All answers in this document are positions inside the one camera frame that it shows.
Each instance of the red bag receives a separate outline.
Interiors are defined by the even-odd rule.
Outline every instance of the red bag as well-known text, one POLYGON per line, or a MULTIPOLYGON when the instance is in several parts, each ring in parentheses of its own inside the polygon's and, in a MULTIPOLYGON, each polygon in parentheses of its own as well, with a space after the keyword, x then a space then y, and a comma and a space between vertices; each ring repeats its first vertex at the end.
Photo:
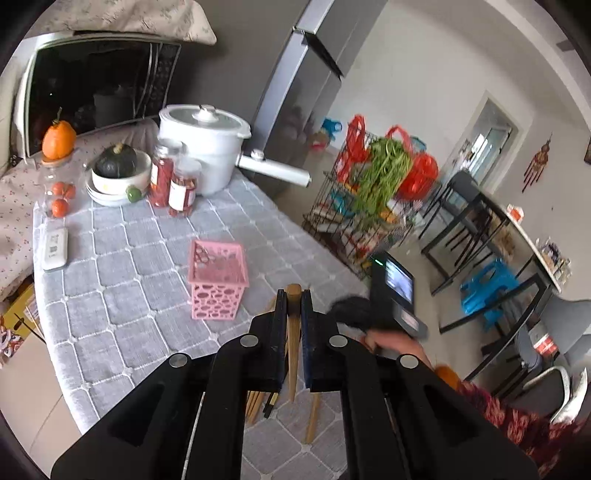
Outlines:
POLYGON ((368 160, 369 150, 365 148, 365 118, 355 115, 349 122, 345 147, 336 159, 336 178, 345 184, 349 179, 354 163, 364 163, 368 160))
POLYGON ((388 133, 386 133, 386 138, 392 138, 396 132, 400 133, 400 136, 402 137, 402 146, 406 150, 406 153, 408 153, 411 158, 413 158, 413 144, 410 141, 410 135, 400 125, 394 125, 393 127, 390 127, 390 130, 388 130, 388 133))
POLYGON ((398 194, 405 200, 422 200, 438 176, 439 167, 435 158, 421 152, 415 155, 413 167, 400 185, 398 194))

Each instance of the red patterned clothing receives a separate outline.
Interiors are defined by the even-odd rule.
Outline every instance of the red patterned clothing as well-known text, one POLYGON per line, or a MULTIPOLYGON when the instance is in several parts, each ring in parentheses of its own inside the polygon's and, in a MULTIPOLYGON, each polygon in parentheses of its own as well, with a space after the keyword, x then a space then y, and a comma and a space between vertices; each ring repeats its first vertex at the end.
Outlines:
POLYGON ((550 424, 535 413, 525 413, 503 405, 498 398, 468 382, 458 389, 481 415, 523 450, 538 466, 540 477, 558 462, 560 451, 580 430, 577 424, 550 424))

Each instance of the small green fruit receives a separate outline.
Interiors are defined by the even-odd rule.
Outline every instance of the small green fruit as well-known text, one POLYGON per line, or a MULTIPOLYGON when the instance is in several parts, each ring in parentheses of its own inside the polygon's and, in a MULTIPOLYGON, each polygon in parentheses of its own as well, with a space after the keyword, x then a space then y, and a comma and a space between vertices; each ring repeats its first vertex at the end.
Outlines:
POLYGON ((125 194, 130 203, 135 203, 142 199, 142 191, 133 185, 125 189, 125 194))

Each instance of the blue stool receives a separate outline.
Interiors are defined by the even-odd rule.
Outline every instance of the blue stool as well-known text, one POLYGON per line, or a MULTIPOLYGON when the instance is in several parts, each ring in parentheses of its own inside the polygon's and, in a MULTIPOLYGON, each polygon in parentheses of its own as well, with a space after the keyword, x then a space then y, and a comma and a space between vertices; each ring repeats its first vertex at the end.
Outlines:
MULTIPOLYGON (((470 315, 518 286, 515 275, 500 258, 497 258, 460 286, 460 291, 466 294, 462 300, 462 309, 466 315, 470 315)), ((486 312, 485 329, 492 327, 502 316, 503 311, 500 308, 486 312)))

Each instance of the rice cooker lid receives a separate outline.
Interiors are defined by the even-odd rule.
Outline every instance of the rice cooker lid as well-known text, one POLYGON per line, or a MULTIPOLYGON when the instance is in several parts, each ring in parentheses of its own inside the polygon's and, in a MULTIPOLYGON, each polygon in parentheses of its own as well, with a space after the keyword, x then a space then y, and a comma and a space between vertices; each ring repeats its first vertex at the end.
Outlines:
POLYGON ((160 111, 160 118, 218 135, 236 135, 239 138, 251 136, 251 127, 245 120, 212 105, 168 105, 160 111))

